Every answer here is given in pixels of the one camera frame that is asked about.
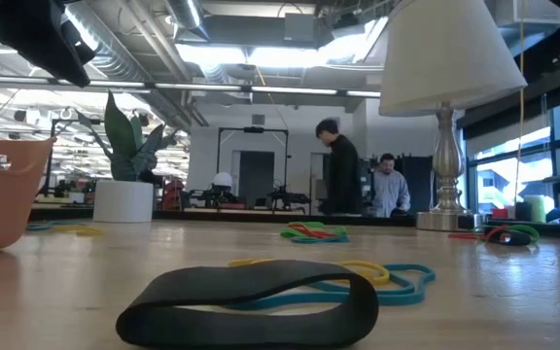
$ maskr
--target orange basket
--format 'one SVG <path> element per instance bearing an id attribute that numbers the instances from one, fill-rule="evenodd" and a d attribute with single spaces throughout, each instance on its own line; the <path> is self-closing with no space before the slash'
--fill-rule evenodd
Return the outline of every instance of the orange basket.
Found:
<path id="1" fill-rule="evenodd" d="M 54 142 L 0 141 L 0 155 L 11 164 L 8 169 L 0 169 L 0 248 L 15 243 L 25 232 Z"/>

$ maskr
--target lamp stem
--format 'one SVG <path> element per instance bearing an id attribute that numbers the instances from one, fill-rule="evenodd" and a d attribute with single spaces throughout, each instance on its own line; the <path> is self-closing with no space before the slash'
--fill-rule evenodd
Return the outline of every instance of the lamp stem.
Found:
<path id="1" fill-rule="evenodd" d="M 432 209 L 432 213 L 465 214 L 468 210 L 460 203 L 462 192 L 457 189 L 457 179 L 464 174 L 466 166 L 455 137 L 455 122 L 450 103 L 442 103 L 437 113 L 437 124 L 438 140 L 433 167 L 437 174 L 439 189 L 437 205 Z"/>

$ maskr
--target man in white shirt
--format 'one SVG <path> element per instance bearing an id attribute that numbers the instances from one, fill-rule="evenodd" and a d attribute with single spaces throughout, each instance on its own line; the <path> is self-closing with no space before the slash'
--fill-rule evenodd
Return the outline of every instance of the man in white shirt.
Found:
<path id="1" fill-rule="evenodd" d="M 373 207 L 378 218 L 390 218 L 395 209 L 409 210 L 409 190 L 404 176 L 395 170 L 395 157 L 385 154 L 373 174 L 375 199 Z"/>

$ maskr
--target table lamp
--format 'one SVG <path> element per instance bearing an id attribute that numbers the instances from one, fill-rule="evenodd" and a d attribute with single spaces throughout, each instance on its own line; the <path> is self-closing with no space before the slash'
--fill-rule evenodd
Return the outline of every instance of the table lamp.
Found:
<path id="1" fill-rule="evenodd" d="M 403 0 L 385 30 L 379 114 L 436 114 L 438 120 L 437 206 L 418 213 L 416 225 L 460 230 L 461 217 L 476 216 L 459 201 L 457 179 L 466 166 L 455 137 L 454 111 L 510 95 L 526 87 L 526 81 L 484 0 Z"/>

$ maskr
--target person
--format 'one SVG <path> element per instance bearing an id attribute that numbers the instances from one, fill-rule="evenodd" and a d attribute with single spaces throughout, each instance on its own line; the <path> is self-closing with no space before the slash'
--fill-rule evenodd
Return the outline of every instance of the person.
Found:
<path id="1" fill-rule="evenodd" d="M 332 149 L 327 178 L 328 199 L 320 210 L 325 215 L 362 214 L 360 159 L 353 143 L 338 132 L 338 123 L 326 119 L 317 125 L 316 136 Z"/>
<path id="2" fill-rule="evenodd" d="M 385 154 L 373 175 L 375 199 L 373 207 L 378 218 L 390 218 L 409 210 L 409 190 L 404 176 L 395 170 L 395 157 Z"/>

